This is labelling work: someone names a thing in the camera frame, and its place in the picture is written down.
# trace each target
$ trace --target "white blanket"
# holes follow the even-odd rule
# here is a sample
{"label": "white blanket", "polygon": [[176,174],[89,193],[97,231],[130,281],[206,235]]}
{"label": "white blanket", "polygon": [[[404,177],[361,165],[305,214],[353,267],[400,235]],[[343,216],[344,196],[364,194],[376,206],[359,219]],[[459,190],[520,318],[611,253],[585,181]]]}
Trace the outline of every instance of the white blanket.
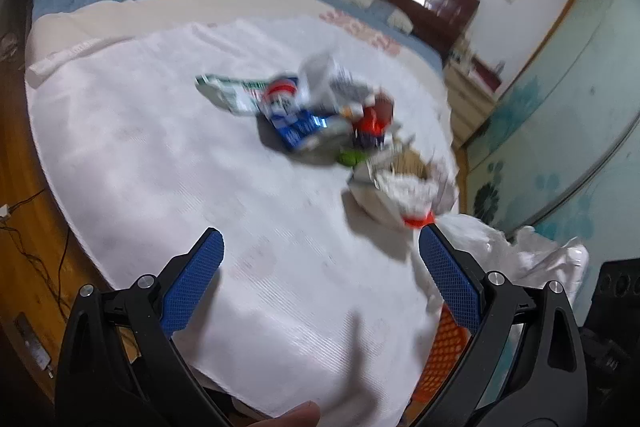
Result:
{"label": "white blanket", "polygon": [[292,160],[268,126],[214,107],[193,79],[263,78],[332,50],[395,97],[418,148],[453,177],[443,108],[424,89],[436,73],[423,65],[418,81],[308,16],[116,40],[28,71],[38,154],[87,254],[111,285],[128,287],[216,227],[226,244],[220,274],[174,336],[187,362],[268,415],[313,399],[322,425],[395,425],[442,303],[414,234],[370,220],[348,194],[346,169]]}

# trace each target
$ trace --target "pillow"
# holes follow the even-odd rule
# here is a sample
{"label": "pillow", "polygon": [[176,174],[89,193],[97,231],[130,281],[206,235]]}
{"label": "pillow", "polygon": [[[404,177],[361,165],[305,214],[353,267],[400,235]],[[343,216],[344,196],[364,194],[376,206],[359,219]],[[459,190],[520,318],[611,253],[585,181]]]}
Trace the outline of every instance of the pillow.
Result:
{"label": "pillow", "polygon": [[385,0],[343,0],[349,4],[354,4],[376,19],[386,23],[391,28],[395,28],[402,33],[410,34],[414,25],[408,15],[401,9]]}

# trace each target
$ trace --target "pile of packages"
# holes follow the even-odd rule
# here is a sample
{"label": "pile of packages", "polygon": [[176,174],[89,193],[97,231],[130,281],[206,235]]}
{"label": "pile of packages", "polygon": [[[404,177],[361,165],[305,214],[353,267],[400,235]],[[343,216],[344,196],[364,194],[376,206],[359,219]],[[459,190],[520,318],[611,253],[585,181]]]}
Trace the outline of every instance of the pile of packages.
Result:
{"label": "pile of packages", "polygon": [[354,80],[330,54],[311,57],[297,73],[265,80],[205,74],[196,85],[232,113],[263,115],[289,152],[353,168],[353,196],[385,225],[420,228],[432,209],[447,212],[455,202],[442,168],[397,136],[393,97]]}

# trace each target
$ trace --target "blue gripper pad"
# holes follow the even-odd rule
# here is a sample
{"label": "blue gripper pad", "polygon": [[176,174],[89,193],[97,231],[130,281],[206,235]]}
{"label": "blue gripper pad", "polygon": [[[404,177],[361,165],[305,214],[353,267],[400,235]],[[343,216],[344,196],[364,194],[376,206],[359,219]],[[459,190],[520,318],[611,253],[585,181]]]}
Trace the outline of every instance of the blue gripper pad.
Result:
{"label": "blue gripper pad", "polygon": [[480,327],[478,293],[447,248],[429,227],[418,238],[420,257],[447,303],[456,324],[475,334]]}
{"label": "blue gripper pad", "polygon": [[162,301],[160,325],[167,338],[183,330],[193,314],[213,275],[222,263],[225,243],[222,234],[214,230],[184,267]]}

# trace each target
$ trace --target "bed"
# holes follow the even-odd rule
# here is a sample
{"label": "bed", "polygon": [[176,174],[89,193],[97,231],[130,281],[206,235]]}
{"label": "bed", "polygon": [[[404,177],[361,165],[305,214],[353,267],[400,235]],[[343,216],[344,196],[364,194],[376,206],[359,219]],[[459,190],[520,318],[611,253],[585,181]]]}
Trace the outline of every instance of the bed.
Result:
{"label": "bed", "polygon": [[267,415],[314,399],[323,425],[394,425],[442,300],[414,234],[364,214],[348,172],[292,160],[193,79],[331,49],[394,95],[453,179],[442,57],[478,1],[388,1],[414,35],[340,0],[34,0],[31,130],[65,219],[112,287],[219,228],[225,261],[174,341],[204,382]]}

